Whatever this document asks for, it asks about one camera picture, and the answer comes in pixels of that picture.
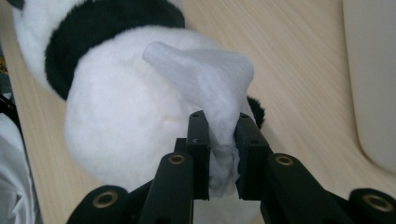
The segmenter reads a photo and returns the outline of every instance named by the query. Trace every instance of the black plush fur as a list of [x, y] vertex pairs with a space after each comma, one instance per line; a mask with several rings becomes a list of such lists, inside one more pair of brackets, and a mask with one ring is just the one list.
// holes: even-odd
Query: black plush fur
[[7, 0], [12, 6], [22, 10], [24, 6], [24, 0]]
[[185, 22], [181, 11], [166, 0], [88, 0], [73, 8], [46, 50], [49, 84], [67, 99], [79, 58], [115, 35], [145, 25], [184, 28]]
[[253, 112], [254, 120], [256, 120], [256, 125], [260, 129], [265, 121], [265, 110], [260, 106], [260, 102], [258, 100], [248, 96], [247, 101], [250, 105], [251, 111]]

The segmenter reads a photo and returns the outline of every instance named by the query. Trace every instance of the panda ear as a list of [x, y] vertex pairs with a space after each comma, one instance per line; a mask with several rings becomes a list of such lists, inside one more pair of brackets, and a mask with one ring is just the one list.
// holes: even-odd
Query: panda ear
[[23, 10], [24, 0], [7, 0], [12, 6], [17, 9]]

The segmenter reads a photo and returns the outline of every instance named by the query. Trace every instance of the stuffed animal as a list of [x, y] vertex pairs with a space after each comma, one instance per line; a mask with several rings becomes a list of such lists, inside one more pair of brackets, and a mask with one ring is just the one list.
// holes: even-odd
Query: stuffed animal
[[239, 114], [254, 117], [253, 105], [263, 121], [259, 103], [247, 97], [253, 66], [185, 29], [180, 0], [9, 2], [29, 70], [66, 100], [67, 148], [85, 171], [136, 189], [186, 137], [189, 115], [204, 110], [211, 200], [195, 202], [195, 218], [244, 223], [257, 213], [259, 205], [239, 201], [234, 190]]

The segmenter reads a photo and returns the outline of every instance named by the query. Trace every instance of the black panda ear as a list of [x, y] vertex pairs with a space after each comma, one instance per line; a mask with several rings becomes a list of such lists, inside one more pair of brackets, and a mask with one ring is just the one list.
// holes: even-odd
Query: black panda ear
[[253, 112], [256, 125], [259, 127], [259, 129], [261, 129], [262, 124], [265, 121], [265, 109], [261, 107], [260, 102], [257, 99], [248, 96], [247, 101], [250, 105], [251, 112]]
[[12, 6], [17, 9], [22, 10], [24, 5], [24, 0], [7, 0]]

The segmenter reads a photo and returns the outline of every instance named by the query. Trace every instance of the light wood surface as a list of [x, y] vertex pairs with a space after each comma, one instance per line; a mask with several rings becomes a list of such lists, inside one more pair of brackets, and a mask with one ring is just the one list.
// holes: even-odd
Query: light wood surface
[[[273, 151], [297, 157], [325, 189], [344, 198], [355, 188], [396, 197], [396, 175], [371, 163], [359, 145], [341, 0], [183, 3], [191, 29], [253, 61], [249, 94], [266, 107], [262, 132]], [[0, 36], [43, 218], [65, 223], [99, 184], [69, 158], [65, 104], [27, 72], [6, 1], [0, 1]]]

